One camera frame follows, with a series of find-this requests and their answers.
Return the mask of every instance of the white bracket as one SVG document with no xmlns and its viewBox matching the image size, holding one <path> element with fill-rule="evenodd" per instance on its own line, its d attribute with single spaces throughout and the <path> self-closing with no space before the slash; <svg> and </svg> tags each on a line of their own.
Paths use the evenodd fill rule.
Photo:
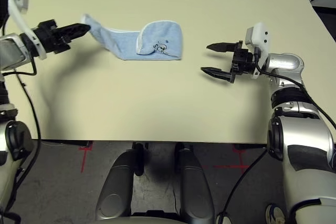
<svg viewBox="0 0 336 224">
<path fill-rule="evenodd" d="M 258 66 L 263 67 L 267 60 L 270 45 L 270 34 L 266 25 L 259 22 L 254 25 L 254 27 L 248 28 L 246 31 L 245 45 L 253 53 L 255 47 L 258 47 L 261 51 L 261 56 L 258 61 Z M 259 77 L 259 71 L 257 68 L 254 70 L 252 79 L 257 79 Z"/>
<path fill-rule="evenodd" d="M 38 52 L 39 58 L 44 60 L 47 58 L 47 54 L 42 43 L 21 16 L 21 12 L 26 12 L 27 10 L 28 0 L 8 0 L 8 13 L 10 17 L 14 20 L 18 28 L 24 32 L 33 42 Z"/>
</svg>

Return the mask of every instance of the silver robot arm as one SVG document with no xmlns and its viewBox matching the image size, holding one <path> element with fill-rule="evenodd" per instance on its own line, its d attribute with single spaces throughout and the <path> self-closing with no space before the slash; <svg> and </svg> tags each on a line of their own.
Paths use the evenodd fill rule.
<svg viewBox="0 0 336 224">
<path fill-rule="evenodd" d="M 8 0 L 8 13 L 23 33 L 0 37 L 0 214 L 16 220 L 19 217 L 8 211 L 15 200 L 17 182 L 26 172 L 21 164 L 33 151 L 34 144 L 26 124 L 15 120 L 17 109 L 9 102 L 4 76 L 14 72 L 2 71 L 15 70 L 27 63 L 36 70 L 35 57 L 45 59 L 48 52 L 58 54 L 70 49 L 68 43 L 90 29 L 84 24 L 57 28 L 53 19 L 30 29 L 20 15 L 27 8 L 28 0 Z"/>
<path fill-rule="evenodd" d="M 269 121 L 269 154 L 282 161 L 284 190 L 289 216 L 298 224 L 335 223 L 336 173 L 332 168 L 334 142 L 318 109 L 303 90 L 302 59 L 294 54 L 270 54 L 266 26 L 256 24 L 242 41 L 209 45 L 219 52 L 234 52 L 230 72 L 201 68 L 215 78 L 234 82 L 236 75 L 270 77 L 274 114 Z"/>
</svg>

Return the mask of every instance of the blue towel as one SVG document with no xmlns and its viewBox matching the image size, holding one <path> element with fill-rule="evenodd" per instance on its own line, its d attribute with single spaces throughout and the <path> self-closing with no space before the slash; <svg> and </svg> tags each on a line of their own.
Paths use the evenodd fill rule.
<svg viewBox="0 0 336 224">
<path fill-rule="evenodd" d="M 92 36 L 122 60 L 180 60 L 182 31 L 168 20 L 147 24 L 141 31 L 107 29 L 89 15 L 82 18 L 90 25 Z"/>
</svg>

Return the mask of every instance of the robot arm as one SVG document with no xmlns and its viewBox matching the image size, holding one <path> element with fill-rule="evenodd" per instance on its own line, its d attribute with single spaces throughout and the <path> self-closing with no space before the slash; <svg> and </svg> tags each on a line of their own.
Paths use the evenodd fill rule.
<svg viewBox="0 0 336 224">
<path fill-rule="evenodd" d="M 236 75 L 243 73 L 250 74 L 253 79 L 270 73 L 274 114 L 269 121 L 267 147 L 272 157 L 282 161 L 288 212 L 297 223 L 334 223 L 336 173 L 331 164 L 332 135 L 302 89 L 302 59 L 293 54 L 270 54 L 269 42 L 267 28 L 258 23 L 246 34 L 245 43 L 251 52 L 241 48 L 242 41 L 208 46 L 215 51 L 234 52 L 230 72 L 201 69 L 231 83 Z"/>
<path fill-rule="evenodd" d="M 8 0 L 8 12 L 22 34 L 0 37 L 0 71 L 15 70 L 32 63 L 34 58 L 46 58 L 46 53 L 56 54 L 70 49 L 68 43 L 83 36 L 90 26 L 73 24 L 57 28 L 54 20 L 41 22 L 30 29 L 20 13 L 28 8 L 28 0 Z M 0 73 L 0 213 L 7 214 L 15 196 L 16 178 L 22 175 L 21 164 L 34 149 L 28 127 L 16 121 L 17 109 L 9 102 L 4 75 Z"/>
</svg>

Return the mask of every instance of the white table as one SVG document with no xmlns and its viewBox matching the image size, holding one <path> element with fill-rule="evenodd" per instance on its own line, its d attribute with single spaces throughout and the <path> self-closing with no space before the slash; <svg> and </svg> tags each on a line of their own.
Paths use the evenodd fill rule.
<svg viewBox="0 0 336 224">
<path fill-rule="evenodd" d="M 122 61 L 87 34 L 70 51 L 37 59 L 38 75 L 23 79 L 45 139 L 265 143 L 272 113 L 267 78 L 229 84 L 200 71 L 228 71 L 232 54 L 206 46 L 242 40 L 259 21 L 272 35 L 271 52 L 303 58 L 309 93 L 336 119 L 336 44 L 308 0 L 30 0 L 25 18 L 31 27 L 48 19 L 65 26 L 83 13 L 125 30 L 174 20 L 183 31 L 183 58 Z M 7 32 L 19 32 L 11 20 Z M 22 90 L 15 77 L 6 79 L 18 119 L 36 137 Z"/>
</svg>

